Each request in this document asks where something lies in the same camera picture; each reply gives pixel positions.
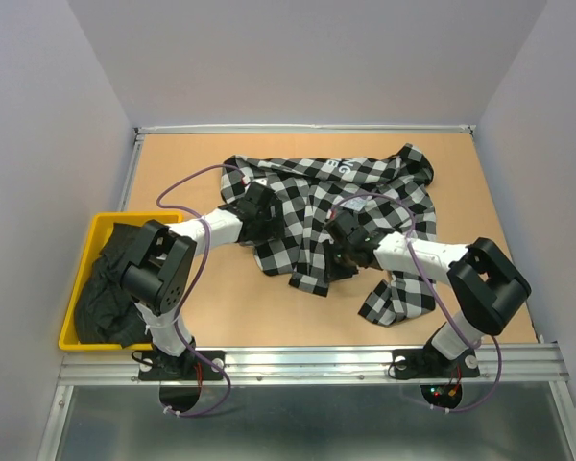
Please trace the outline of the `black white checkered shirt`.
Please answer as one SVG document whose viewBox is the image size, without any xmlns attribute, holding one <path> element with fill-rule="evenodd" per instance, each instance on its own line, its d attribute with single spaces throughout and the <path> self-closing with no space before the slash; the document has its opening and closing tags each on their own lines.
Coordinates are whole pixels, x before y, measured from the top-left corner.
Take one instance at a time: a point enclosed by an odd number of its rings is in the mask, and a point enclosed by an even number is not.
<svg viewBox="0 0 576 461">
<path fill-rule="evenodd" d="M 284 236 L 257 244 L 254 259 L 267 276 L 290 275 L 290 286 L 326 296 L 331 237 L 324 228 L 331 210 L 352 211 L 366 231 L 409 233 L 433 241 L 436 211 L 426 190 L 434 169 L 406 144 L 376 158 L 251 158 L 226 161 L 220 193 L 229 204 L 241 198 L 247 180 L 262 180 L 282 202 Z"/>
</svg>

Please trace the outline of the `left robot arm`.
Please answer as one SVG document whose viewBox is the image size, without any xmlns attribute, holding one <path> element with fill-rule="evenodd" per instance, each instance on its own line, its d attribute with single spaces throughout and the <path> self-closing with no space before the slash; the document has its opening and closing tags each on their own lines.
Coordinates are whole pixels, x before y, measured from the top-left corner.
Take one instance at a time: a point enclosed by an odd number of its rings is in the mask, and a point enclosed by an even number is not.
<svg viewBox="0 0 576 461">
<path fill-rule="evenodd" d="M 197 362 L 195 338 L 180 311 L 193 291 L 189 274 L 195 257 L 208 260 L 220 246 L 282 236 L 281 200 L 259 182 L 248 184 L 242 198 L 201 217 L 174 225 L 146 222 L 124 252 L 118 276 L 152 338 L 153 354 L 141 361 L 174 378 L 188 376 Z"/>
</svg>

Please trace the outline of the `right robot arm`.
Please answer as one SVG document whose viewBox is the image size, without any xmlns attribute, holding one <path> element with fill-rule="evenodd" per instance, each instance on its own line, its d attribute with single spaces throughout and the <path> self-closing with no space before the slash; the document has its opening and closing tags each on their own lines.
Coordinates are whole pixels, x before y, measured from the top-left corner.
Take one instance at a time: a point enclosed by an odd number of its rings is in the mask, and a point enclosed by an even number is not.
<svg viewBox="0 0 576 461">
<path fill-rule="evenodd" d="M 445 313 L 446 322 L 421 349 L 402 355 L 393 366 L 397 379 L 443 376 L 484 337 L 498 336 L 532 294 L 527 279 L 489 238 L 468 245 L 421 240 L 414 218 L 403 232 L 366 230 L 349 210 L 333 212 L 325 228 L 347 266 L 418 276 L 434 299 L 435 282 L 452 289 L 459 312 Z"/>
</svg>

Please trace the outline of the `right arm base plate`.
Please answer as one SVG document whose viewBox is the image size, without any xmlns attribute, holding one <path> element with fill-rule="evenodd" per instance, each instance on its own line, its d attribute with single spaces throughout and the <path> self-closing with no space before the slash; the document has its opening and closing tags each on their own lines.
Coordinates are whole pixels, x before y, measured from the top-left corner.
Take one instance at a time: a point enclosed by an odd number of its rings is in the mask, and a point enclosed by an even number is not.
<svg viewBox="0 0 576 461">
<path fill-rule="evenodd" d="M 436 350 L 427 348 L 397 349 L 392 352 L 387 376 L 397 380 L 480 377 L 473 353 L 474 350 L 467 350 L 458 358 L 447 359 Z"/>
</svg>

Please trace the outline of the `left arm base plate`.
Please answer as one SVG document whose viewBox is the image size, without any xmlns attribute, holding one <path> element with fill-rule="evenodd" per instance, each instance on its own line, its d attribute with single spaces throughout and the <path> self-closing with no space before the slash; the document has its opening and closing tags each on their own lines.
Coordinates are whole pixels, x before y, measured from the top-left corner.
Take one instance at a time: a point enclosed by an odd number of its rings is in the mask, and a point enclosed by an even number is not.
<svg viewBox="0 0 576 461">
<path fill-rule="evenodd" d="M 131 359 L 138 364 L 140 381 L 222 381 L 222 375 L 213 367 L 185 351 L 180 357 L 157 350 L 134 351 Z"/>
</svg>

